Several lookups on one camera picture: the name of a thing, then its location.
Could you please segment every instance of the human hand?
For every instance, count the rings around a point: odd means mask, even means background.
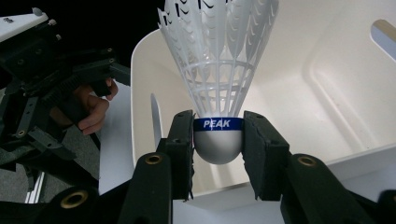
[[[106,80],[106,84],[111,92],[111,94],[106,96],[106,99],[92,94],[93,89],[88,84],[81,85],[73,91],[73,94],[89,113],[89,116],[78,122],[78,128],[84,135],[96,133],[103,127],[106,112],[109,108],[109,101],[111,101],[119,91],[116,82],[114,82],[112,78],[108,78]],[[65,127],[73,124],[73,122],[58,107],[52,108],[50,115],[60,126]]]

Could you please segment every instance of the white plastic tray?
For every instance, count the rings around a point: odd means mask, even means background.
[[[371,38],[374,22],[396,25],[395,11],[392,0],[279,0],[240,117],[244,110],[262,114],[291,153],[318,157],[341,180],[395,163],[396,61]],[[135,164],[168,135],[176,113],[193,109],[159,30],[134,50],[131,99]],[[195,153],[194,170],[188,203],[206,209],[256,203],[241,156],[212,165]]]

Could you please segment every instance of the blue band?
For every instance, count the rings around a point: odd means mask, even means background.
[[[203,118],[195,119],[193,129],[195,132],[203,131],[241,131],[243,128],[243,119],[240,118]]]

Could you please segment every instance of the shuttlecock cork base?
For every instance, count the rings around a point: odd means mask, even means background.
[[[243,119],[204,118],[193,123],[193,142],[198,155],[212,164],[233,161],[242,149]]]

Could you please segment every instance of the shuttlecock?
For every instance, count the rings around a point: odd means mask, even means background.
[[[238,118],[271,33],[277,0],[165,0],[159,27],[198,115],[197,153],[213,164],[242,147]]]

